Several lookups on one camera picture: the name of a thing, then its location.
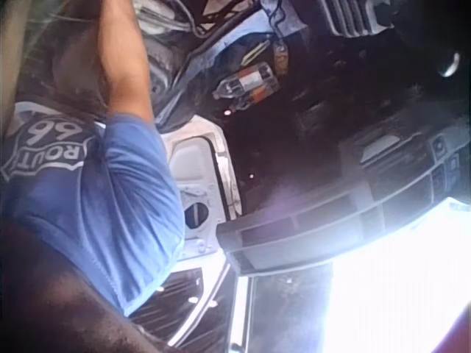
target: wiring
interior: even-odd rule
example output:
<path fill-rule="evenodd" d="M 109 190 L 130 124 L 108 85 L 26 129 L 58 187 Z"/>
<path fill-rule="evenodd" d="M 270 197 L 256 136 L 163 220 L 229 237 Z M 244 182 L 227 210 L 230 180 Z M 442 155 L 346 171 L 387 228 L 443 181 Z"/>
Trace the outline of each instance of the wiring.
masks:
<path fill-rule="evenodd" d="M 270 26 L 272 26 L 273 30 L 275 31 L 276 35 L 281 39 L 283 37 L 283 34 L 280 31 L 280 28 L 278 27 L 281 22 L 286 20 L 286 14 L 283 8 L 281 7 L 283 0 L 278 0 L 276 7 L 273 9 L 272 13 L 269 14 L 268 19 Z M 275 22 L 274 19 L 277 16 L 278 13 L 281 13 L 281 17 L 278 18 Z"/>
<path fill-rule="evenodd" d="M 185 13 L 185 16 L 188 18 L 188 22 L 190 22 L 191 30 L 196 37 L 200 39 L 205 39 L 210 36 L 211 34 L 210 32 L 202 33 L 201 29 L 196 26 L 193 15 L 191 14 L 190 10 L 185 6 L 185 4 L 183 4 L 182 0 L 172 0 L 172 1 L 175 1 L 177 5 L 180 7 L 180 9 Z"/>

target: man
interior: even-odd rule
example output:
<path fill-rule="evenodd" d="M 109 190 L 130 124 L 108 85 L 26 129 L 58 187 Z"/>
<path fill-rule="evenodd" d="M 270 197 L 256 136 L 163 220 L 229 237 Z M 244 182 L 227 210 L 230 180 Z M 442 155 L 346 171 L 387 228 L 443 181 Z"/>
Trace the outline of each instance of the man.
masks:
<path fill-rule="evenodd" d="M 184 218 L 131 0 L 102 0 L 99 50 L 105 131 L 36 114 L 2 146 L 3 352 L 156 352 L 126 317 L 170 274 Z"/>

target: air vent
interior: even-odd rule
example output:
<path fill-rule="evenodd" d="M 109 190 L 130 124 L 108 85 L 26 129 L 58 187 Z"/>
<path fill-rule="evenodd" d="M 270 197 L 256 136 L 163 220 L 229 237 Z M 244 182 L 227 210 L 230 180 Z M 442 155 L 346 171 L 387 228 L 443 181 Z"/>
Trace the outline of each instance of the air vent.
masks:
<path fill-rule="evenodd" d="M 167 341 L 194 308 L 188 298 L 200 298 L 202 292 L 201 268 L 175 272 L 130 316 L 130 319 L 151 335 Z"/>
<path fill-rule="evenodd" d="M 383 203 L 386 230 L 402 227 L 424 212 L 432 202 L 431 180 L 427 175 L 410 188 Z"/>
<path fill-rule="evenodd" d="M 433 198 L 437 200 L 445 193 L 445 167 L 439 165 L 432 171 Z"/>
<path fill-rule="evenodd" d="M 391 15 L 388 1 L 370 0 L 319 0 L 327 25 L 335 35 L 352 38 L 364 35 L 375 35 L 389 26 L 390 23 L 380 21 Z"/>
<path fill-rule="evenodd" d="M 465 165 L 470 162 L 471 145 L 468 143 L 465 147 L 460 148 L 458 151 L 459 163 Z"/>
<path fill-rule="evenodd" d="M 356 207 L 350 201 L 350 197 L 342 196 L 312 210 L 300 213 L 296 216 L 296 220 L 301 230 L 312 230 L 347 217 L 355 211 Z"/>
<path fill-rule="evenodd" d="M 379 238 L 383 234 L 383 217 L 378 207 L 363 212 L 360 219 L 365 239 Z"/>
<path fill-rule="evenodd" d="M 252 263 L 247 259 L 247 256 L 245 256 L 244 250 L 238 251 L 238 252 L 233 252 L 231 254 L 234 258 L 234 260 L 238 263 L 238 266 L 236 268 L 240 268 L 240 273 L 246 273 L 247 271 L 254 271 L 255 268 L 253 267 Z"/>
<path fill-rule="evenodd" d="M 280 240 L 295 234 L 293 221 L 290 218 L 243 230 L 242 245 L 252 246 L 269 241 Z"/>

